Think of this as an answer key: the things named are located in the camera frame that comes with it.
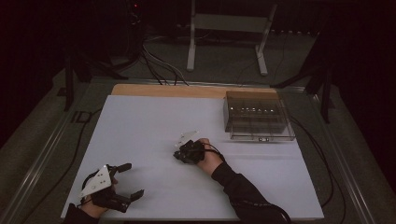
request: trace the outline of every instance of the forearm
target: forearm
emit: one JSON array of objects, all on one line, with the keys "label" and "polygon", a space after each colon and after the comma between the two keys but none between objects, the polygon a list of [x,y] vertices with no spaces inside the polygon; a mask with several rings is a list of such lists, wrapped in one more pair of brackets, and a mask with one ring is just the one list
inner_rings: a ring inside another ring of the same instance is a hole
[{"label": "forearm", "polygon": [[64,224],[97,224],[99,218],[90,217],[84,211],[75,207],[74,204],[70,203],[67,209],[66,217],[64,218]]},{"label": "forearm", "polygon": [[270,204],[243,175],[237,174],[227,163],[213,172],[229,196],[236,215],[246,223],[287,223],[289,216],[281,208]]}]

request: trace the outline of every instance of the hand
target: hand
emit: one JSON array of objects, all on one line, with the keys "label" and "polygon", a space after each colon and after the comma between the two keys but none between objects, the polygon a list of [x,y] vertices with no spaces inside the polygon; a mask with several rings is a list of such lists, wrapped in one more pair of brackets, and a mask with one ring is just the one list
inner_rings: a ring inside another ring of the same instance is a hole
[{"label": "hand", "polygon": [[[212,149],[210,147],[209,139],[207,138],[201,138],[199,139],[200,142],[202,142],[205,146],[205,149]],[[212,175],[213,172],[218,168],[220,164],[223,163],[223,160],[220,158],[218,154],[212,151],[206,151],[205,152],[205,157],[203,161],[199,161],[197,163],[198,167],[200,167],[203,171],[205,171],[207,174]]]},{"label": "hand", "polygon": [[[111,188],[115,189],[114,185],[118,184],[119,181],[113,177],[111,182],[113,183]],[[108,208],[93,204],[91,195],[88,195],[85,198],[83,205],[81,206],[81,210],[88,214],[90,217],[99,218],[104,212],[108,210]]]}]

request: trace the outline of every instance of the transparent plastic box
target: transparent plastic box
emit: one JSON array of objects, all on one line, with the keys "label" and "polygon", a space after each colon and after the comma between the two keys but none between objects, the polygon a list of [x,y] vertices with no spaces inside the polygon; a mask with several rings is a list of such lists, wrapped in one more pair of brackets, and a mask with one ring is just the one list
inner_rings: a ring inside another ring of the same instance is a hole
[{"label": "transparent plastic box", "polygon": [[275,90],[227,91],[223,112],[225,132],[231,139],[270,142],[295,138],[287,108]]}]

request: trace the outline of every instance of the cable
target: cable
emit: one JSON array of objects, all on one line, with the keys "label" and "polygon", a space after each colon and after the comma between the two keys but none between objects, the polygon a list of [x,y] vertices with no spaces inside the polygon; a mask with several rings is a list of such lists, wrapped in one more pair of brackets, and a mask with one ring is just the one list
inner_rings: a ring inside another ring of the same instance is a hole
[{"label": "cable", "polygon": [[155,69],[149,64],[149,60],[146,58],[146,55],[144,53],[141,54],[141,57],[146,61],[145,64],[148,67],[148,70],[150,71],[150,73],[157,79],[158,83],[160,83],[160,85],[162,85],[163,83],[160,81],[160,78],[164,80],[165,84],[168,83],[166,81],[166,79],[162,76],[160,76]]},{"label": "cable", "polygon": [[320,158],[322,159],[323,163],[324,163],[325,166],[326,166],[326,170],[327,170],[327,172],[328,172],[328,176],[329,176],[329,178],[330,178],[330,181],[331,181],[331,185],[332,185],[332,186],[331,186],[331,193],[330,193],[328,199],[325,201],[325,203],[323,203],[323,204],[321,205],[321,207],[322,207],[322,208],[325,207],[325,206],[332,200],[333,192],[334,192],[334,184],[333,184],[332,181],[334,181],[335,184],[337,185],[337,188],[339,189],[339,191],[340,191],[340,193],[341,193],[341,197],[342,197],[342,200],[343,200],[343,216],[342,216],[342,219],[341,219],[341,221],[340,221],[340,224],[344,223],[345,218],[346,218],[346,215],[347,215],[347,202],[346,202],[346,198],[345,198],[344,192],[342,191],[341,186],[340,186],[338,180],[335,178],[335,175],[334,175],[334,173],[332,172],[332,170],[331,170],[331,168],[330,168],[330,166],[329,166],[329,163],[327,162],[327,159],[326,159],[326,156],[325,156],[325,154],[324,154],[323,148],[320,146],[320,144],[318,143],[318,141],[312,136],[312,134],[304,127],[304,125],[303,125],[299,120],[297,120],[297,119],[296,119],[295,117],[293,117],[293,116],[290,116],[290,118],[291,118],[291,121],[292,121],[293,123],[295,123],[295,124],[296,124],[297,126],[299,126],[301,129],[303,129],[303,131],[306,133],[306,135],[307,135],[307,136],[309,137],[309,139],[311,140],[312,144],[314,145],[315,150],[317,151],[317,153],[319,154]]},{"label": "cable", "polygon": [[156,60],[156,61],[158,61],[158,62],[160,62],[160,63],[163,63],[163,64],[167,65],[171,70],[174,71],[174,74],[175,74],[176,77],[179,77],[179,78],[184,82],[184,84],[186,84],[187,86],[189,86],[189,84],[186,82],[186,79],[183,77],[183,73],[182,73],[180,70],[178,70],[178,69],[177,69],[176,67],[174,67],[172,64],[167,63],[167,62],[165,62],[164,60],[160,59],[159,57],[157,57],[157,56],[153,55],[152,53],[150,53],[150,52],[146,49],[146,47],[145,47],[144,45],[143,45],[143,51],[145,51],[145,52],[146,52],[151,58],[153,58],[154,60]]},{"label": "cable", "polygon": [[88,112],[90,115],[87,119],[87,121],[84,122],[84,124],[82,125],[81,131],[79,132],[79,136],[78,136],[78,141],[77,141],[77,145],[76,145],[76,149],[73,155],[73,159],[70,161],[70,164],[67,166],[66,170],[64,171],[64,173],[61,175],[61,177],[58,179],[58,181],[52,186],[52,188],[44,195],[44,197],[41,198],[40,201],[38,201],[38,203],[35,204],[35,206],[28,212],[28,214],[23,218],[21,224],[23,224],[24,222],[26,222],[26,220],[33,214],[33,212],[37,209],[37,207],[42,204],[44,202],[44,200],[46,200],[46,198],[56,189],[56,187],[58,187],[58,185],[62,182],[62,180],[64,179],[64,177],[66,176],[66,174],[70,171],[70,169],[72,168],[76,158],[77,158],[77,154],[78,154],[78,148],[79,145],[81,143],[81,138],[82,138],[82,134],[84,133],[84,129],[87,126],[87,124],[91,121],[91,118],[97,114],[98,112],[100,112],[102,110],[102,108],[92,112]]}]

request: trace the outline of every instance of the white table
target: white table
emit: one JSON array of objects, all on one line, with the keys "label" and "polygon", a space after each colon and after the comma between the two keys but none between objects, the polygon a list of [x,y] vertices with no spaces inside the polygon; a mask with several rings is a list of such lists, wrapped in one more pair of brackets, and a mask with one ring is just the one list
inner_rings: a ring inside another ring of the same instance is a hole
[{"label": "white table", "polygon": [[[146,88],[131,86],[125,90],[138,92],[139,88]],[[147,94],[163,90],[168,95],[172,90],[198,89],[154,87]],[[230,140],[223,127],[223,99],[213,95],[215,98],[108,96],[62,217],[69,203],[78,204],[81,184],[87,175],[105,164],[130,162],[132,170],[115,176],[119,180],[117,193],[128,196],[144,189],[145,195],[132,203],[126,213],[108,211],[104,218],[236,220],[222,186],[195,165],[173,157],[180,135],[196,130],[199,133],[194,140],[208,137],[236,172],[246,176],[269,202],[284,208],[292,219],[323,218],[297,142],[247,144]]]}]

